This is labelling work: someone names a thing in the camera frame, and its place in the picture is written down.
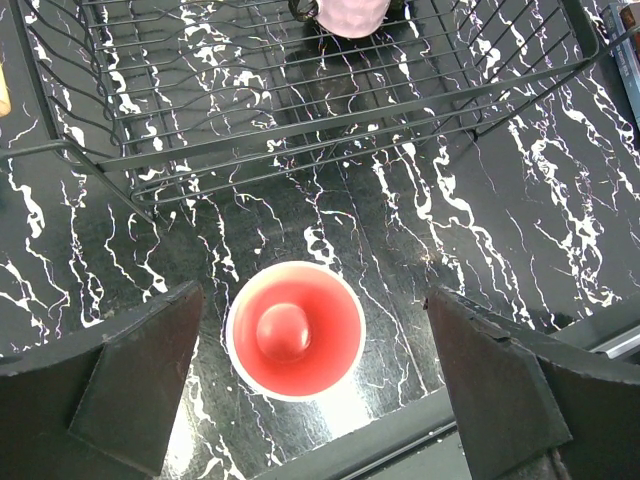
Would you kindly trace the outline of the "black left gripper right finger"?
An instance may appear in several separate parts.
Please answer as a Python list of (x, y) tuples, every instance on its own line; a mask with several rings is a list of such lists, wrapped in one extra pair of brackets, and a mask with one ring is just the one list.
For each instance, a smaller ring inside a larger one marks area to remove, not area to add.
[(447, 288), (425, 302), (475, 479), (639, 475), (639, 300), (545, 334)]

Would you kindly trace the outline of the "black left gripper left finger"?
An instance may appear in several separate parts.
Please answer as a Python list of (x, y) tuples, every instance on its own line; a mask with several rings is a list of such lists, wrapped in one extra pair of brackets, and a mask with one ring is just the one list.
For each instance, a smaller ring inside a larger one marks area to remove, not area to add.
[(204, 293), (189, 281), (1, 360), (4, 479), (160, 475)]

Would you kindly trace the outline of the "pink plastic cup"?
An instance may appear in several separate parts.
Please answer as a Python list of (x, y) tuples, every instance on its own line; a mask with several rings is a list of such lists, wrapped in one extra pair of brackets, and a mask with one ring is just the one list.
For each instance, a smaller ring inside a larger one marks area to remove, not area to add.
[(358, 366), (366, 341), (354, 289), (326, 266), (271, 265), (234, 298), (225, 322), (231, 364), (255, 392), (306, 402), (335, 390)]

